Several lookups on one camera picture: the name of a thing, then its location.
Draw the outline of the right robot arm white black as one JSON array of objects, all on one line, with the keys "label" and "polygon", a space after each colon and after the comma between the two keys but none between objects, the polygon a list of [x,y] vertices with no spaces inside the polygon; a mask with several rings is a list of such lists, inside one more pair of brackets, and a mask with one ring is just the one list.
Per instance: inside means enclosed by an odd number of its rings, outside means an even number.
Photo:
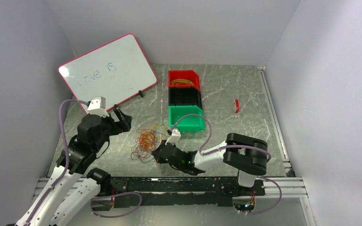
[{"label": "right robot arm white black", "polygon": [[157,163],[167,163],[192,176],[222,164],[230,165],[238,170],[235,188],[241,195],[253,190],[255,180],[267,173],[267,163],[272,158],[265,141],[237,133],[229,133],[225,141],[217,146],[193,152],[185,152],[176,146],[180,137],[171,135],[169,139],[161,141],[152,152]]}]

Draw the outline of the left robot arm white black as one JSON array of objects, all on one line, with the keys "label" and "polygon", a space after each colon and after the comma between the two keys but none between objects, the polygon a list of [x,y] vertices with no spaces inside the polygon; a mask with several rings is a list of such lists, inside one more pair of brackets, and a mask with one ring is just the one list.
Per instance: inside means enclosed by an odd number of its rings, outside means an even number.
[{"label": "left robot arm white black", "polygon": [[65,146],[48,183],[16,226],[65,226],[92,198],[112,193],[111,175],[99,168],[88,170],[110,137],[128,132],[132,117],[118,107],[112,116],[92,101],[77,133]]}]

